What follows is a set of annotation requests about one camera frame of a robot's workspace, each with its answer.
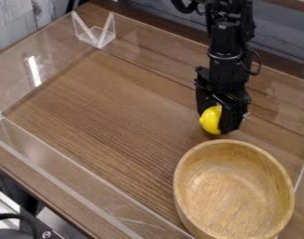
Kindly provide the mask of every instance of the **yellow ball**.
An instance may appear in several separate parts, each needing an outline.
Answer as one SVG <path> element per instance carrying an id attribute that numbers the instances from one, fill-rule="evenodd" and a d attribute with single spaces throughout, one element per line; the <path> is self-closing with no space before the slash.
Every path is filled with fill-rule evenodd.
<path id="1" fill-rule="evenodd" d="M 201 116 L 201 125 L 210 134 L 221 134 L 219 119 L 222 115 L 222 105 L 206 109 Z"/>

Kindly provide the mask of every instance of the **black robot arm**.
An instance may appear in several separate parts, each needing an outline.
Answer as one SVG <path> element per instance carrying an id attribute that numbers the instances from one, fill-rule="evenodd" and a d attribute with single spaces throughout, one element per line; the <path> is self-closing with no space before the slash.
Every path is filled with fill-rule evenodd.
<path id="1" fill-rule="evenodd" d="M 182 0 L 173 0 L 178 10 L 185 6 Z M 209 35 L 213 38 L 209 49 L 210 68 L 198 67 L 197 96 L 201 115 L 215 105 L 222 105 L 219 131 L 229 134 L 239 129 L 249 118 L 251 96 L 246 91 L 250 76 L 261 71 L 259 54 L 250 48 L 249 42 L 255 37 L 253 0 L 195 0 L 190 10 L 199 11 L 199 4 L 206 5 Z M 254 55 L 259 68 L 253 71 Z"/>

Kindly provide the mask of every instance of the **wooden table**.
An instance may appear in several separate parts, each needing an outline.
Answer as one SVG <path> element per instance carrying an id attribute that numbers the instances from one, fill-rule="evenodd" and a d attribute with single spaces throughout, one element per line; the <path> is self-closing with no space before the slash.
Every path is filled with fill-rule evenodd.
<path id="1" fill-rule="evenodd" d="M 109 10 L 90 3 L 79 13 L 98 25 Z M 173 195 L 182 155 L 217 138 L 251 142 L 277 156 L 294 183 L 301 180 L 295 216 L 279 238 L 304 238 L 304 78 L 266 66 L 249 84 L 251 119 L 239 131 L 213 136 L 199 125 L 194 90 L 195 66 L 209 64 L 207 46 L 122 16 L 117 20 L 119 37 L 107 48 L 87 50 L 5 114 L 71 160 L 14 130 L 13 144 L 31 162 L 0 147 L 0 169 L 89 236 L 131 238 L 99 217 L 98 207 L 114 204 L 103 205 L 109 199 L 97 176 L 183 228 Z M 49 34 L 66 31 L 66 24 L 57 21 Z M 51 52 L 58 61 L 62 51 Z M 119 212 L 127 223 L 129 211 Z"/>

